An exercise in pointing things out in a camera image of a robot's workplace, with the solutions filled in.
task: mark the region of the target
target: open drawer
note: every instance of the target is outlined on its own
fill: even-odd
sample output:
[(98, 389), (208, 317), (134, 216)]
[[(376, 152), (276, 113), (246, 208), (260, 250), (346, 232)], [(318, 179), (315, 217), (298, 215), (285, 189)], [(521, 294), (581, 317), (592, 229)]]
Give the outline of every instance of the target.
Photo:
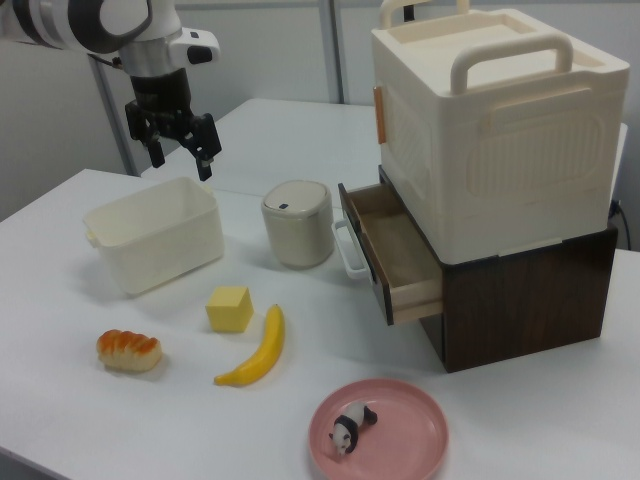
[(340, 184), (339, 190), (387, 323), (442, 313), (442, 270), (391, 188), (380, 184), (347, 192)]

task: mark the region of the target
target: banana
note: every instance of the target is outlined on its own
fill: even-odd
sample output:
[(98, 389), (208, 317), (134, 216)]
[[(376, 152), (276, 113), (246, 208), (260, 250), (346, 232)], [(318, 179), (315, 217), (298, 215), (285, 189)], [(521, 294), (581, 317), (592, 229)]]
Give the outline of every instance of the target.
[(215, 377), (213, 382), (216, 385), (243, 386), (265, 376), (280, 357), (284, 334), (284, 314), (278, 305), (273, 305), (267, 311), (264, 336), (255, 353), (232, 371)]

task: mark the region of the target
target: bread roll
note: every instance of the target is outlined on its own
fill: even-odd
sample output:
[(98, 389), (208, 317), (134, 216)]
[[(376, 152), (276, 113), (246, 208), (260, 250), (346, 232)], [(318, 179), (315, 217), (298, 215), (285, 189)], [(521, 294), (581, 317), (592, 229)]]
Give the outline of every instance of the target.
[(149, 338), (133, 332), (109, 330), (96, 344), (98, 358), (111, 368), (146, 372), (162, 358), (162, 348), (157, 338)]

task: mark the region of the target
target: small white canister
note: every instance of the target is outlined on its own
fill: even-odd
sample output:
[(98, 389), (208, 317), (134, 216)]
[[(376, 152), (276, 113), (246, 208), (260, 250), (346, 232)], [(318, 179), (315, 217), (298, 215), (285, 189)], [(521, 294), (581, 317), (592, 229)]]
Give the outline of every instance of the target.
[(293, 268), (313, 267), (333, 251), (331, 192), (322, 183), (282, 183), (262, 201), (262, 215), (276, 258)]

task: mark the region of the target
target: bin handle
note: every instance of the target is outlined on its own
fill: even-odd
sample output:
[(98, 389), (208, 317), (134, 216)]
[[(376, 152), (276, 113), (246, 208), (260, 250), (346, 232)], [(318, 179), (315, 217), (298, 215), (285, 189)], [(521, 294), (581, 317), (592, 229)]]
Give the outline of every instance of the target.
[[(384, 0), (380, 6), (380, 29), (391, 28), (391, 14), (397, 9), (418, 3), (428, 3), (431, 0)], [(457, 0), (458, 14), (469, 13), (469, 0)]]
[(560, 32), (525, 34), (507, 42), (499, 41), (465, 48), (458, 54), (451, 67), (451, 93), (460, 95), (467, 90), (469, 69), (478, 63), (544, 50), (556, 51), (556, 73), (571, 71), (573, 45), (569, 37)]
[(91, 244), (93, 248), (98, 248), (100, 246), (100, 240), (98, 240), (98, 237), (96, 236), (95, 233), (93, 233), (92, 230), (87, 230), (85, 235), (87, 237), (87, 241)]
[[(368, 278), (371, 281), (371, 272), (369, 271), (369, 266), (364, 256), (364, 252), (360, 247), (360, 244), (356, 241), (353, 241), (353, 235), (351, 234), (349, 220), (343, 218), (342, 220), (338, 220), (331, 224), (331, 230), (333, 231), (333, 237), (336, 239), (336, 245), (338, 246), (338, 251), (340, 252), (340, 256), (342, 257), (342, 263), (344, 263), (344, 269), (347, 272), (347, 276), (353, 280), (360, 280), (363, 278)], [(358, 252), (358, 256), (360, 257), (360, 261), (362, 262), (362, 268), (352, 268), (349, 265), (349, 261), (347, 260), (347, 254), (342, 247), (342, 240), (338, 236), (338, 230), (341, 228), (347, 227), (349, 228), (349, 234), (351, 235), (351, 240), (353, 241), (353, 246)]]

